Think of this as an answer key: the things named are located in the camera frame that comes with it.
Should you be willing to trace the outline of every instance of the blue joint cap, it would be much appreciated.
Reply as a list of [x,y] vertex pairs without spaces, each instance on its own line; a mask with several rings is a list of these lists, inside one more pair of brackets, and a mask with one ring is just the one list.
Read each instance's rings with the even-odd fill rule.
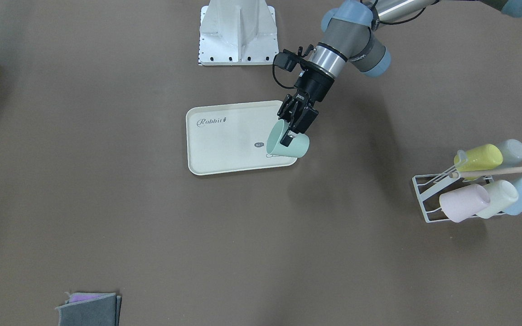
[[501,12],[505,15],[521,18],[522,17],[522,0],[509,0]]
[[329,21],[332,18],[370,27],[372,25],[373,14],[372,11],[360,1],[345,0],[339,8],[332,9],[325,13],[321,20],[322,31],[327,29]]
[[363,74],[368,77],[378,77],[388,69],[390,62],[392,62],[392,56],[390,55],[390,51],[386,48],[386,53],[384,53],[380,62],[378,62],[374,68],[371,68],[367,72],[363,72]]

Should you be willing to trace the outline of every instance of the printed logo on tray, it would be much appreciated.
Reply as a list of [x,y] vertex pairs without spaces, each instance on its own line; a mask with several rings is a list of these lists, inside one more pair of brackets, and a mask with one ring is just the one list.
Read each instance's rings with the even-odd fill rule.
[[201,127],[204,127],[204,126],[210,125],[210,124],[220,124],[222,122],[225,122],[226,120],[227,120],[226,117],[218,118],[218,119],[203,118],[203,119],[200,119],[197,121],[197,127],[201,128]]

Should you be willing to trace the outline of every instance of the white metal bracket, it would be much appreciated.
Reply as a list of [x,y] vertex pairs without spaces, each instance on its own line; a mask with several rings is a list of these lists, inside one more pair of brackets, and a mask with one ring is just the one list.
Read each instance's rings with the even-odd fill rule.
[[211,0],[201,9],[198,63],[272,64],[279,52],[275,9],[265,0]]

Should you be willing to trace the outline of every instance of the yellow cup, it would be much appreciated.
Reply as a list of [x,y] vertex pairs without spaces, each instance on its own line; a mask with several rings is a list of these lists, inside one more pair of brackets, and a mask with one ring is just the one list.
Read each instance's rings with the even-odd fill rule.
[[[495,167],[503,163],[503,154],[493,144],[486,144],[468,150],[466,151],[466,156],[469,158],[467,163],[456,168],[460,172],[495,169]],[[454,157],[454,165],[457,165],[459,162],[460,158],[457,155]]]

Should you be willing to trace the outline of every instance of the folded cloth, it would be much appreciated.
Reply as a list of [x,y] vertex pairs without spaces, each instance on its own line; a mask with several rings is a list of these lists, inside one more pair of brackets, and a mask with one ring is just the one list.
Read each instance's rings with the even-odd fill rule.
[[116,293],[73,293],[56,308],[59,326],[118,326],[122,297]]

